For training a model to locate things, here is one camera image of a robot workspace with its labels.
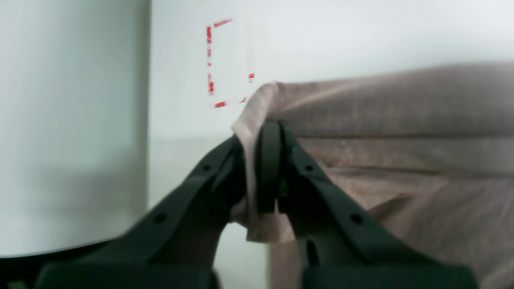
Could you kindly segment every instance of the screw hole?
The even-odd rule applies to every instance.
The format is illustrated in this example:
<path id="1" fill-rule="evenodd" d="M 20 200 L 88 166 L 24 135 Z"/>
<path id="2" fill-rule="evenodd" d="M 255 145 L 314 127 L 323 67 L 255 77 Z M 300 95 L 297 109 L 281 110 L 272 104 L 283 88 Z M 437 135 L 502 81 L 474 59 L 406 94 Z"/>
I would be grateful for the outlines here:
<path id="1" fill-rule="evenodd" d="M 159 214 L 159 215 L 155 216 L 154 223 L 155 224 L 161 224 L 165 220 L 166 220 L 166 215 L 165 214 Z"/>
<path id="2" fill-rule="evenodd" d="M 307 241 L 307 259 L 309 260 L 309 264 L 312 266 L 316 266 L 320 264 L 320 258 L 318 256 L 318 250 L 316 249 L 316 245 L 313 241 Z"/>
<path id="3" fill-rule="evenodd" d="M 357 214 L 351 214 L 350 215 L 350 220 L 352 220 L 352 222 L 354 222 L 355 224 L 362 224 L 362 217 L 357 215 Z"/>

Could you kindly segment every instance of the white wall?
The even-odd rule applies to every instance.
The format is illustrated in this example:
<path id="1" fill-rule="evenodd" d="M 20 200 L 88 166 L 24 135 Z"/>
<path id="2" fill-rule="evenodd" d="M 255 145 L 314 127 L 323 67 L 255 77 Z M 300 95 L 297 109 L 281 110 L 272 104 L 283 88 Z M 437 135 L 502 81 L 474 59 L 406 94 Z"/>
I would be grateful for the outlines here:
<path id="1" fill-rule="evenodd" d="M 0 255 L 124 232 L 146 210 L 146 0 L 0 0 Z"/>
<path id="2" fill-rule="evenodd" d="M 315 81 L 512 60 L 513 14 L 509 0 L 153 0 L 150 204 L 187 174 L 176 168 L 183 163 L 191 168 L 214 143 L 231 134 L 230 126 L 244 104 L 214 109 L 215 100 L 249 96 L 268 81 Z M 206 27 L 229 17 L 237 19 L 243 31 L 249 29 L 243 35 L 241 29 L 235 31 L 233 38 L 213 35 L 214 80 L 216 87 L 225 89 L 212 97 L 207 91 Z M 227 50 L 216 51 L 219 45 Z M 241 85 L 239 75 L 227 76 L 234 75 L 234 68 L 244 73 L 249 64 L 241 55 L 249 51 L 255 82 Z M 217 265 L 240 271 L 227 273 L 223 281 L 246 279 L 255 288 L 267 287 L 264 278 L 254 282 L 268 274 L 262 269 L 267 266 L 264 247 L 245 248 L 252 250 L 246 253 L 252 261 L 237 261 L 244 230 L 235 227 L 234 232 L 223 240 L 233 249 L 218 255 Z"/>

